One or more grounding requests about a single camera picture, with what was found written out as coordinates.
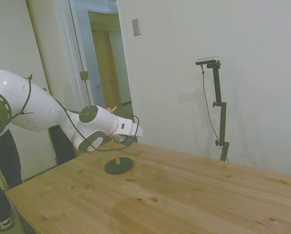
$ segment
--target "wooden stick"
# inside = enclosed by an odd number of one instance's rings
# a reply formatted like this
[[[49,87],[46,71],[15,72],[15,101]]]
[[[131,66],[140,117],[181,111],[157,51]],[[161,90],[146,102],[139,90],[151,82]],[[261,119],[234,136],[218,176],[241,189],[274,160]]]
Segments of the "wooden stick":
[[[114,108],[111,110],[111,108],[108,107],[107,110],[108,110],[109,112],[112,113],[113,111],[116,110],[116,108],[117,108],[117,106],[114,107]],[[113,149],[115,149],[115,140],[114,140],[114,137],[113,137],[113,136],[112,136],[112,142],[113,142]],[[117,151],[114,150],[114,153],[115,153],[115,161],[116,161],[116,164],[117,164],[117,165],[121,164],[120,157],[117,155]]]
[[[112,137],[112,142],[113,142],[113,149],[115,149],[114,137]],[[117,155],[117,150],[114,150],[114,152],[115,152],[115,161],[116,161],[116,164],[119,165],[119,164],[121,164],[120,157],[118,157],[118,155]]]

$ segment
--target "black pants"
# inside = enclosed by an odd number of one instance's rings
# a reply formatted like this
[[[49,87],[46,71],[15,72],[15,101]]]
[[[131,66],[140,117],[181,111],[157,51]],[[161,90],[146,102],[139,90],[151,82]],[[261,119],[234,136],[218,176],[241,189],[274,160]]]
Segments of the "black pants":
[[[0,169],[9,188],[22,183],[20,158],[10,130],[0,136]],[[10,212],[10,203],[0,188],[0,222],[7,219]]]

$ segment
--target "stand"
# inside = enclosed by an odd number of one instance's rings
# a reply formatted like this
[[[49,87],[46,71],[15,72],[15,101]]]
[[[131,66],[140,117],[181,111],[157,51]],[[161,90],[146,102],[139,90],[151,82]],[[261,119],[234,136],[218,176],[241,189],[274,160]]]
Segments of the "stand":
[[[112,110],[110,108],[107,108],[107,110],[111,113],[115,109],[116,107],[114,107]],[[112,137],[112,142],[113,142],[113,148],[115,149],[114,137]],[[106,173],[121,174],[121,173],[129,171],[133,167],[134,162],[132,159],[128,157],[118,157],[116,150],[114,150],[114,153],[115,153],[115,159],[110,160],[104,166],[104,170]]]
[[[215,63],[210,63],[207,65],[207,68],[213,69],[213,76],[214,76],[214,86],[215,86],[215,96],[216,101],[213,103],[213,107],[220,106],[220,132],[219,132],[219,141],[216,140],[216,145],[221,145],[223,147],[222,154],[220,156],[221,161],[226,161],[229,142],[225,142],[225,132],[226,132],[226,110],[227,110],[227,103],[222,102],[222,96],[220,91],[220,81],[219,81],[219,69],[220,69],[220,61]]]

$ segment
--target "door hinge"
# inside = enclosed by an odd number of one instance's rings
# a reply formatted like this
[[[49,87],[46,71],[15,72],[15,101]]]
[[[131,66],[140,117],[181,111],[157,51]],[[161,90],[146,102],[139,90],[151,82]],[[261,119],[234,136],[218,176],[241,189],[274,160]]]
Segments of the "door hinge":
[[[89,75],[88,75],[87,71],[80,72],[80,74],[81,74],[81,80],[88,80],[89,79]]]

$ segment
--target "black round base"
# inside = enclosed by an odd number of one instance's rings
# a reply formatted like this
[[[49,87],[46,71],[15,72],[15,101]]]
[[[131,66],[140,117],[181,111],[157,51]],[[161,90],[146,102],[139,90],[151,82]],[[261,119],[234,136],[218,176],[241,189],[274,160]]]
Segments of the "black round base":
[[[112,159],[105,164],[104,170],[109,174],[121,174],[129,171],[133,165],[134,162],[130,158],[120,157],[120,164],[117,165],[116,160]]]

